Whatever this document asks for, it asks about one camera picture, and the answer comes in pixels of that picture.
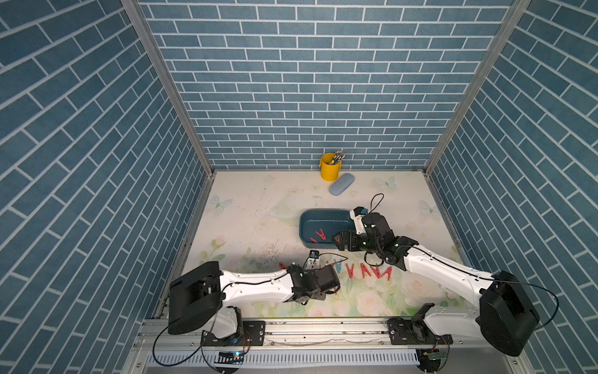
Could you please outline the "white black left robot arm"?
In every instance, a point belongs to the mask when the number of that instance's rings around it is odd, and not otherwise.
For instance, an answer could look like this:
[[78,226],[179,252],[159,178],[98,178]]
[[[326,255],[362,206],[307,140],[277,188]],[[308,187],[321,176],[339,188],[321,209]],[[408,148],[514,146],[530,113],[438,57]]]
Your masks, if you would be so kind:
[[210,261],[170,284],[168,333],[181,335],[205,330],[218,339],[242,334],[240,306],[325,300],[340,289],[331,265],[306,270],[298,265],[273,273],[241,274],[225,271]]

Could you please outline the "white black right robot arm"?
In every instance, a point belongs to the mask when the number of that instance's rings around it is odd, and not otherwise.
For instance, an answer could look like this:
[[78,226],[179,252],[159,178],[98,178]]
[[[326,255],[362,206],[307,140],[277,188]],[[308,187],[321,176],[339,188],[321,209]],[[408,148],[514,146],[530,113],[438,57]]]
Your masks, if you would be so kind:
[[406,236],[397,236],[379,213],[352,217],[355,228],[331,240],[340,251],[374,254],[383,263],[447,288],[472,305],[450,312],[424,307],[423,324],[436,335],[484,338],[503,354],[516,357],[540,323],[525,283],[506,271],[491,274],[456,263]]

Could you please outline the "right aluminium corner post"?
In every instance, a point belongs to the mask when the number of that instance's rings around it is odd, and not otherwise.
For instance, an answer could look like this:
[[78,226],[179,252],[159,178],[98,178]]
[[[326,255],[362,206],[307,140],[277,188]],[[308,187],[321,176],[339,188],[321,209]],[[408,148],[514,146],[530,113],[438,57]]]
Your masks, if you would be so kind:
[[442,154],[444,154],[451,139],[459,129],[466,113],[473,104],[474,99],[481,90],[481,87],[488,78],[492,68],[495,65],[495,62],[497,62],[498,57],[506,46],[506,43],[508,42],[530,3],[530,0],[515,0],[512,2],[511,6],[506,12],[505,18],[501,22],[497,34],[494,36],[490,45],[488,46],[487,51],[478,65],[470,84],[465,89],[461,101],[457,104],[453,116],[448,121],[443,134],[439,138],[437,146],[434,148],[431,157],[428,159],[425,165],[425,179],[431,179],[434,170],[440,162]]

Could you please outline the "red clothespin pile in box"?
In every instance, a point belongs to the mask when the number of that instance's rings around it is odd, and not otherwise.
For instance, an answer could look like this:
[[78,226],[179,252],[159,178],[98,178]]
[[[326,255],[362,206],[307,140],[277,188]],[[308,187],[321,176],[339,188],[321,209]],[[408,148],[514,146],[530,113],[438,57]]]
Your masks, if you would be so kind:
[[320,229],[319,231],[316,231],[315,234],[317,237],[319,237],[319,239],[311,237],[310,240],[313,243],[324,243],[327,240],[327,237],[322,229]]

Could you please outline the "aluminium corner post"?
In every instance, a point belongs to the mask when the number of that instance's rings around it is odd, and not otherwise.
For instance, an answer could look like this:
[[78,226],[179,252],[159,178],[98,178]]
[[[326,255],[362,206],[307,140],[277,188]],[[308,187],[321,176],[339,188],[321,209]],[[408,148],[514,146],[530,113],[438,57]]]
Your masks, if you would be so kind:
[[478,65],[470,84],[465,89],[461,101],[457,104],[453,116],[448,121],[443,134],[439,138],[437,146],[434,148],[431,157],[428,159],[425,165],[425,179],[431,179],[434,170],[440,162],[442,154],[444,154],[451,139],[459,129],[466,113],[473,104],[474,99],[481,90],[481,87],[488,78],[492,68],[495,65],[495,62],[497,62],[498,57],[506,46],[506,43],[508,42],[530,3],[530,0],[515,0],[512,2],[511,6],[506,12],[505,18],[501,22],[497,34],[494,36],[490,45],[488,46],[487,51]]
[[182,128],[185,130],[185,133],[196,152],[199,162],[205,169],[208,178],[213,179],[213,166],[200,142],[196,128],[192,123],[184,102],[182,101],[182,97],[178,92],[170,71],[168,70],[168,66],[160,52],[160,48],[150,29],[150,25],[143,14],[140,3],[133,0],[123,0],[121,3],[146,51],[152,67],[154,67],[154,70],[157,73],[157,77],[162,83],[165,93],[171,102]]

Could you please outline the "left aluminium corner post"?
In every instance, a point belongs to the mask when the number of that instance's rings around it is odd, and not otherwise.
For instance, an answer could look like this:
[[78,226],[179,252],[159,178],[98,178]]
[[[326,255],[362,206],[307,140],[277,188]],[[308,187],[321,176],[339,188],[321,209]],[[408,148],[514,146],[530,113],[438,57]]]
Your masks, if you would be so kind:
[[146,51],[152,67],[154,67],[154,70],[157,73],[157,77],[162,83],[165,93],[171,102],[182,128],[185,130],[185,133],[196,152],[199,162],[205,169],[208,178],[213,179],[213,166],[200,142],[196,128],[192,123],[184,102],[182,101],[182,97],[178,92],[170,71],[168,70],[168,66],[160,52],[160,48],[150,29],[150,25],[143,14],[140,3],[133,0],[123,0],[121,3]]

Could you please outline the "yellow metal bucket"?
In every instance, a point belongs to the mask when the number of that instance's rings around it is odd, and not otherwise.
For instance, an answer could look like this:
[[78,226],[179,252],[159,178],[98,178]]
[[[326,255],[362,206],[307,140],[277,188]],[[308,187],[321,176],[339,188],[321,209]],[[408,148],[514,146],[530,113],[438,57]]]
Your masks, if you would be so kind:
[[339,165],[328,165],[333,154],[335,153],[323,154],[319,161],[320,175],[326,182],[335,182],[339,178],[342,163]]

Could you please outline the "pens in bucket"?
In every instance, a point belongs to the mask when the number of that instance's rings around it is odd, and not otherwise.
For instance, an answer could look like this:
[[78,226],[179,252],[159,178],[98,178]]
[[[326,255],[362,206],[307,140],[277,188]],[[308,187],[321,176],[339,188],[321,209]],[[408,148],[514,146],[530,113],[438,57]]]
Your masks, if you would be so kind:
[[343,151],[337,151],[335,154],[333,154],[332,159],[328,162],[328,165],[339,165],[342,163],[342,160],[344,159],[345,154]]

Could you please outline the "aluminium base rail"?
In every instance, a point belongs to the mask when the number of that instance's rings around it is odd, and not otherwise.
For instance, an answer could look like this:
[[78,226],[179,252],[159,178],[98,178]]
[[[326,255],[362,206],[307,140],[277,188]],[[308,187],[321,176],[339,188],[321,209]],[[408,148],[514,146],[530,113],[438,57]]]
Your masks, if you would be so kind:
[[[264,318],[265,327],[252,334],[252,347],[267,348],[431,348],[445,341],[419,343],[403,324],[391,332],[385,317]],[[202,342],[202,330],[169,335],[166,319],[146,319],[133,342],[135,350],[193,350]]]

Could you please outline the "teal plastic storage box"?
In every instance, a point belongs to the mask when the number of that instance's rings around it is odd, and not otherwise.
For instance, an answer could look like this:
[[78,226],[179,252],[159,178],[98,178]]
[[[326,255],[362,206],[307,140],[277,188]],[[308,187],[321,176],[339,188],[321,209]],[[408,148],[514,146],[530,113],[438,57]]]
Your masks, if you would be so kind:
[[[319,239],[315,232],[322,229],[327,237],[324,243],[313,243],[310,238]],[[309,249],[336,249],[333,236],[339,232],[354,230],[354,222],[348,210],[340,209],[311,209],[300,216],[299,238]]]

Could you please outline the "grey fabric glasses case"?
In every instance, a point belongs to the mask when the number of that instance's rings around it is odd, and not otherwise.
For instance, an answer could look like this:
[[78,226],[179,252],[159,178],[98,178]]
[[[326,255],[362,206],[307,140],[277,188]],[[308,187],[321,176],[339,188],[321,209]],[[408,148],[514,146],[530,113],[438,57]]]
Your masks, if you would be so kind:
[[354,175],[350,173],[344,173],[329,187],[329,192],[333,196],[339,196],[344,193],[354,183],[354,181]]

